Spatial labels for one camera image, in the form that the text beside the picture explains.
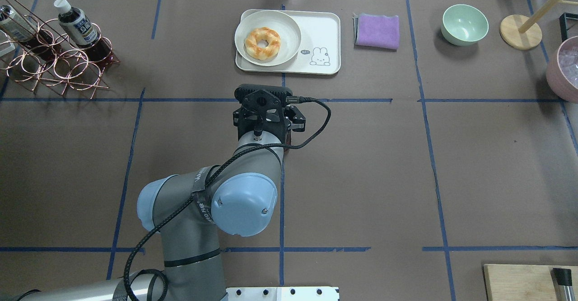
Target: cutting board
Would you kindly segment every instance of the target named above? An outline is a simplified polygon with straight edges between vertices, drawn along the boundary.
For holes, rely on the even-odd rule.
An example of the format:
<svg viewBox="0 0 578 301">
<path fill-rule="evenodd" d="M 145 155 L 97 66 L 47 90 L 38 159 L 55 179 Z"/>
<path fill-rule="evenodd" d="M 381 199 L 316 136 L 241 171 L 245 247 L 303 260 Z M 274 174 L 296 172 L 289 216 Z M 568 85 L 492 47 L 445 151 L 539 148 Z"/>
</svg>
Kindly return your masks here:
<svg viewBox="0 0 578 301">
<path fill-rule="evenodd" d="M 488 301 L 557 301 L 552 268 L 569 268 L 578 284 L 577 266 L 485 264 Z"/>
</svg>

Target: plate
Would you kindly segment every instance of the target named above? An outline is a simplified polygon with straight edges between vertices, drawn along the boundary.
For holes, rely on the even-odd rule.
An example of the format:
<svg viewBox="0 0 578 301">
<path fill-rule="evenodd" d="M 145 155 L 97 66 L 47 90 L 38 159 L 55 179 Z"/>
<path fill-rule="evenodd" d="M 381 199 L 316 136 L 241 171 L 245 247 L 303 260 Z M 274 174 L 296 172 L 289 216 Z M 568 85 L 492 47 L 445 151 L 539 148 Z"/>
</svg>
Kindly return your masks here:
<svg viewBox="0 0 578 301">
<path fill-rule="evenodd" d="M 258 60 L 249 56 L 245 50 L 245 39 L 256 28 L 268 27 L 275 30 L 281 37 L 279 53 L 273 58 Z M 277 66 L 291 60 L 301 44 L 301 29 L 293 18 L 276 10 L 264 10 L 253 13 L 243 19 L 235 31 L 235 46 L 239 54 L 256 65 Z"/>
</svg>

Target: light blue joint cap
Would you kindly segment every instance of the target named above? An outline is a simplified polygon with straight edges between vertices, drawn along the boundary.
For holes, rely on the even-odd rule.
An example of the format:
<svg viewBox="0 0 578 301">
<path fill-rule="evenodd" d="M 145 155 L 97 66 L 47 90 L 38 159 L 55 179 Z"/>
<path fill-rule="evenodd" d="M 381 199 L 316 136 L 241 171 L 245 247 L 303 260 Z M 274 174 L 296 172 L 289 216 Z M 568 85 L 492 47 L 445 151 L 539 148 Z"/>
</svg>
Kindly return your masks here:
<svg viewBox="0 0 578 301">
<path fill-rule="evenodd" d="M 168 179 L 171 179 L 176 175 L 178 174 L 173 174 L 164 179 L 153 181 L 147 184 L 143 190 L 140 191 L 139 199 L 136 201 L 136 214 L 138 214 L 143 227 L 148 231 L 154 229 L 153 207 L 154 201 L 157 200 L 158 192 Z"/>
<path fill-rule="evenodd" d="M 259 173 L 237 174 L 215 192 L 211 215 L 221 230 L 250 237 L 269 225 L 276 202 L 277 186 L 269 177 Z"/>
</svg>

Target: green bowl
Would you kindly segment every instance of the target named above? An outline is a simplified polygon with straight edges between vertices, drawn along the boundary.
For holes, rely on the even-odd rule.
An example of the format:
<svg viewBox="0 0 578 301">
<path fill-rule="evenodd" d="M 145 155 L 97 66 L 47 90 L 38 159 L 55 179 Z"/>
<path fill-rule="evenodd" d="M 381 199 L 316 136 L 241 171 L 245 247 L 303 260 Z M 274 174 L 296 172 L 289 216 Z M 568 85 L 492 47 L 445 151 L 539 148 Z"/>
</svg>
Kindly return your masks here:
<svg viewBox="0 0 578 301">
<path fill-rule="evenodd" d="M 456 46 L 478 42 L 488 34 L 488 29 L 485 15 L 473 6 L 457 4 L 443 13 L 443 37 Z"/>
</svg>

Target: bottle label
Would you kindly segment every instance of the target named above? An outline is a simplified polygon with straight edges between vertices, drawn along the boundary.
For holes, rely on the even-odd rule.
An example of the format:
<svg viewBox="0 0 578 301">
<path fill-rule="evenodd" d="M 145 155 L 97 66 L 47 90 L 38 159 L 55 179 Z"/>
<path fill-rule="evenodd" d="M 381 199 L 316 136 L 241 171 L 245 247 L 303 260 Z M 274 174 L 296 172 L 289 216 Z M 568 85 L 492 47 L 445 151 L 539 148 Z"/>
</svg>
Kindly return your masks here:
<svg viewBox="0 0 578 301">
<path fill-rule="evenodd" d="M 36 30 L 25 21 L 16 11 L 11 10 L 10 15 L 0 21 L 0 29 L 8 34 L 13 40 L 28 41 L 36 34 Z"/>
<path fill-rule="evenodd" d="M 80 17 L 72 23 L 60 23 L 62 29 L 70 35 L 70 38 L 79 46 L 88 46 L 93 44 L 98 38 L 97 30 L 93 27 L 92 23 L 84 11 L 80 10 Z"/>
</svg>

